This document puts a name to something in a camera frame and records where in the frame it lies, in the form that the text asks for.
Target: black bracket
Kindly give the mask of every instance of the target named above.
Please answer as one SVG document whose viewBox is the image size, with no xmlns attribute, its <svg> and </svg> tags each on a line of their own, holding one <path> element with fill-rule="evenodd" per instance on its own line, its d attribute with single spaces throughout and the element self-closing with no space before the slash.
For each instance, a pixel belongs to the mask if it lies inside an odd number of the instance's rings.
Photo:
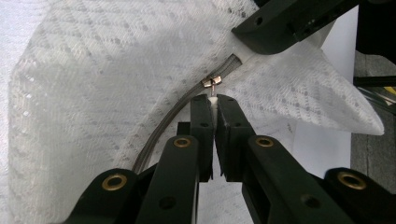
<svg viewBox="0 0 396 224">
<path fill-rule="evenodd" d="M 270 0 L 232 32 L 251 50 L 276 54 L 334 21 L 360 0 Z"/>
</svg>

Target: black plastic part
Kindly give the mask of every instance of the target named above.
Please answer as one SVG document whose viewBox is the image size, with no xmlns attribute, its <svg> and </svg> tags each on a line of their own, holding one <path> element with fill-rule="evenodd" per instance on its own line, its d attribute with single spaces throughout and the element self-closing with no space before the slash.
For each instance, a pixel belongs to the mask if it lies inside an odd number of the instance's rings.
<svg viewBox="0 0 396 224">
<path fill-rule="evenodd" d="M 190 144 L 177 147 L 177 139 Z M 170 138 L 149 184 L 136 224 L 195 223 L 198 200 L 198 141 L 189 135 Z"/>
<path fill-rule="evenodd" d="M 234 98 L 218 94 L 216 148 L 221 172 L 228 182 L 242 182 L 243 146 L 254 130 Z"/>
<path fill-rule="evenodd" d="M 269 139 L 273 145 L 260 146 L 260 138 Z M 275 138 L 251 136 L 246 160 L 252 174 L 247 173 L 244 185 L 257 189 L 257 184 L 251 184 L 257 180 L 271 204 L 268 217 L 257 218 L 255 223 L 354 223 Z M 262 215 L 260 209 L 265 207 L 257 206 L 260 201 L 256 195 L 262 194 L 244 193 L 253 217 Z"/>
<path fill-rule="evenodd" d="M 263 7 L 265 4 L 267 4 L 269 1 L 271 0 L 254 0 L 254 3 L 256 3 L 256 5 L 258 7 Z"/>
<path fill-rule="evenodd" d="M 102 184 L 111 175 L 124 175 L 125 185 L 117 190 L 104 189 Z M 139 205 L 137 175 L 129 170 L 109 170 L 91 182 L 64 224 L 134 223 Z"/>
<path fill-rule="evenodd" d="M 144 198 L 149 189 L 149 183 L 154 176 L 155 169 L 157 169 L 157 164 L 149 167 L 147 170 L 143 171 L 138 176 L 138 188 L 140 198 Z"/>
<path fill-rule="evenodd" d="M 340 181 L 341 173 L 357 176 L 365 183 L 366 187 L 364 189 L 349 187 Z M 354 185 L 356 179 L 350 178 L 346 181 L 350 181 L 349 184 Z M 355 219 L 356 223 L 396 223 L 395 196 L 368 176 L 347 168 L 336 168 L 326 173 L 324 182 L 328 193 Z"/>
<path fill-rule="evenodd" d="M 276 54 L 334 21 L 360 0 L 271 0 L 232 32 L 260 54 Z"/>
<path fill-rule="evenodd" d="M 396 1 L 359 6 L 356 50 L 386 57 L 396 64 Z"/>
<path fill-rule="evenodd" d="M 190 135 L 190 123 L 179 122 L 177 124 L 177 135 Z"/>
<path fill-rule="evenodd" d="M 356 87 L 394 87 L 396 86 L 396 76 L 353 77 L 353 85 Z"/>
<path fill-rule="evenodd" d="M 207 182 L 213 175 L 212 162 L 215 131 L 211 104 L 206 94 L 198 95 L 191 99 L 190 135 L 199 141 L 200 182 Z"/>
</svg>

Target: hole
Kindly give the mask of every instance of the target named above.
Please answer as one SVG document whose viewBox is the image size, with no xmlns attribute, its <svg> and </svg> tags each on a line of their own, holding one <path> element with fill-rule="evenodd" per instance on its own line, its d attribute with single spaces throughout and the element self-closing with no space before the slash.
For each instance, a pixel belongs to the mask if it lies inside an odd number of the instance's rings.
<svg viewBox="0 0 396 224">
<path fill-rule="evenodd" d="M 256 25 L 261 25 L 261 24 L 262 24 L 262 17 L 257 18 L 257 19 L 254 21 L 254 23 L 255 23 Z"/>
<path fill-rule="evenodd" d="M 109 191 L 122 189 L 126 184 L 126 180 L 127 178 L 125 175 L 110 175 L 103 181 L 102 188 Z"/>
<path fill-rule="evenodd" d="M 274 145 L 274 142 L 266 137 L 260 137 L 256 139 L 256 144 L 261 147 L 271 147 Z"/>
<path fill-rule="evenodd" d="M 118 184 L 120 184 L 121 182 L 122 182 L 122 179 L 119 178 L 118 176 L 116 176 L 116 177 L 114 177 L 112 179 L 109 179 L 107 184 L 110 187 L 114 187 L 114 186 L 117 186 Z"/>
<path fill-rule="evenodd" d="M 358 179 L 356 179 L 352 176 L 346 176 L 346 177 L 344 177 L 344 180 L 353 186 L 358 186 L 361 183 Z"/>
<path fill-rule="evenodd" d="M 309 194 L 302 195 L 301 202 L 310 208 L 320 208 L 320 201 Z"/>
<path fill-rule="evenodd" d="M 177 140 L 177 143 L 180 145 L 186 145 L 187 141 L 186 140 Z"/>
<path fill-rule="evenodd" d="M 159 206 L 163 210 L 168 210 L 173 208 L 176 205 L 176 198 L 175 197 L 164 197 L 161 198 L 159 201 Z"/>
<path fill-rule="evenodd" d="M 260 139 L 259 143 L 262 144 L 262 145 L 270 145 L 271 144 L 271 142 L 268 141 L 267 139 Z"/>
<path fill-rule="evenodd" d="M 191 144 L 191 141 L 188 138 L 178 138 L 174 142 L 174 145 L 176 147 L 188 147 L 190 144 Z"/>
<path fill-rule="evenodd" d="M 367 187 L 364 180 L 352 173 L 340 172 L 337 177 L 342 184 L 351 189 L 365 189 Z"/>
</svg>

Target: white mesh fabric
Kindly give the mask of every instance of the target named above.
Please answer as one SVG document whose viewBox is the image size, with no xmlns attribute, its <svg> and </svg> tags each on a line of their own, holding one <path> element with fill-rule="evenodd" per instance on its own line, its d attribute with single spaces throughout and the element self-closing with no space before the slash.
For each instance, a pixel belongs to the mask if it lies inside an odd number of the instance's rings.
<svg viewBox="0 0 396 224">
<path fill-rule="evenodd" d="M 0 223 L 8 223 L 9 76 L 54 2 L 56 0 L 0 0 Z"/>
<path fill-rule="evenodd" d="M 130 168 L 179 97 L 237 53 L 230 30 L 256 9 L 246 0 L 53 4 L 11 77 L 10 223 L 62 221 L 95 176 Z M 239 101 L 257 133 L 289 150 L 297 119 L 383 132 L 373 109 L 308 43 L 251 53 L 219 91 Z M 187 117 L 188 109 L 177 120 Z M 152 161 L 175 133 L 173 123 Z M 211 188 L 228 186 L 218 182 Z M 202 223 L 249 222 L 240 189 L 224 188 L 221 200 L 202 200 Z"/>
</svg>

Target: white netting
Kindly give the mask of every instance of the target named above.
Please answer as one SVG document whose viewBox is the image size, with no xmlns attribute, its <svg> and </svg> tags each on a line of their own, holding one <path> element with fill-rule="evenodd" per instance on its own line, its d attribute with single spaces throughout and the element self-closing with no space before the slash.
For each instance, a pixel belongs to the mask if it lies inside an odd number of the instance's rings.
<svg viewBox="0 0 396 224">
<path fill-rule="evenodd" d="M 179 97 L 240 50 L 230 30 L 256 9 L 246 0 L 54 3 L 11 77 L 10 222 L 62 221 L 95 176 L 131 167 Z M 250 56 L 219 92 L 239 101 L 257 133 L 291 149 L 296 120 L 382 132 L 373 109 L 309 43 Z M 176 120 L 187 117 L 188 109 Z M 210 188 L 226 186 L 216 183 Z M 203 223 L 249 222 L 240 188 L 227 188 L 221 200 L 202 200 Z"/>
</svg>

